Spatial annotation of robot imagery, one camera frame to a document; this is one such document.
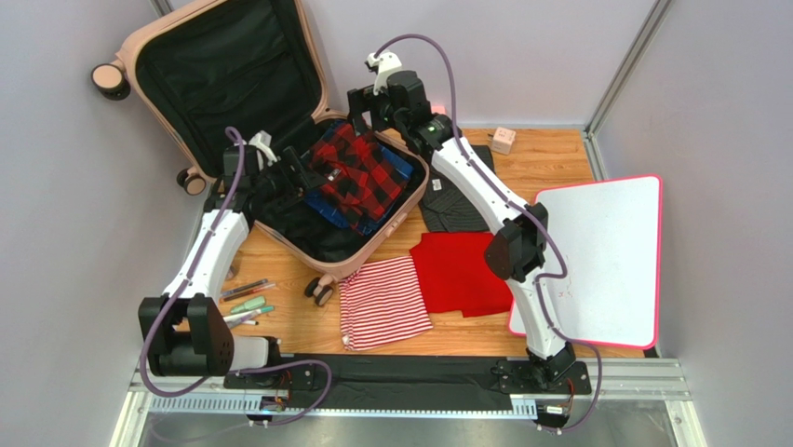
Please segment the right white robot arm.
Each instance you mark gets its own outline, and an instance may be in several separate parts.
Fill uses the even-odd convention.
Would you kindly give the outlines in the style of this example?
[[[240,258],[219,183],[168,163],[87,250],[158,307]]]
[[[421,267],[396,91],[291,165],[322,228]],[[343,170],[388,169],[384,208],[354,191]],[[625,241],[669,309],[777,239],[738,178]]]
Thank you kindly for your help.
[[[354,130],[394,129],[411,152],[454,183],[491,231],[483,257],[505,281],[523,320],[528,354],[524,372],[542,390],[567,385],[576,355],[570,337],[555,323],[556,312],[543,293],[545,252],[559,261],[558,246],[547,232],[548,211],[512,192],[473,151],[452,116],[432,111],[423,81],[398,70],[382,85],[347,93],[348,120]]]

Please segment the pink suitcase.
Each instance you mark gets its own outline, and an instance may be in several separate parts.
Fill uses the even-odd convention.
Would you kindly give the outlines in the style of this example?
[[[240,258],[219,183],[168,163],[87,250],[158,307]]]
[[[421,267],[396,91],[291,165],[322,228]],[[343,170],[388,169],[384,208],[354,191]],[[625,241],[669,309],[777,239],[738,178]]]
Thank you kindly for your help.
[[[189,194],[209,190],[234,144],[306,153],[346,113],[329,107],[328,87],[298,1],[194,1],[130,35],[111,62],[91,74],[109,100],[138,94],[191,160],[178,175]],[[306,295],[323,305],[419,203],[428,164],[396,135],[378,132],[389,155],[411,168],[393,207],[369,234],[339,228],[305,200],[256,216],[259,228],[315,269]]]

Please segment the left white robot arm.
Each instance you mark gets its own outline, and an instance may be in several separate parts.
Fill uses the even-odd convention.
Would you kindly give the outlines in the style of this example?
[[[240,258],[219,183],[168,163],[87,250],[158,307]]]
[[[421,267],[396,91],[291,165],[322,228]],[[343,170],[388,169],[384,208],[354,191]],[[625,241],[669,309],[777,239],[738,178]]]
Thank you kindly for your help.
[[[198,236],[161,295],[141,301],[141,367],[154,376],[211,377],[265,369],[272,341],[237,336],[219,309],[222,284],[256,216],[282,210],[320,185],[303,156],[288,146],[234,144],[204,202]]]

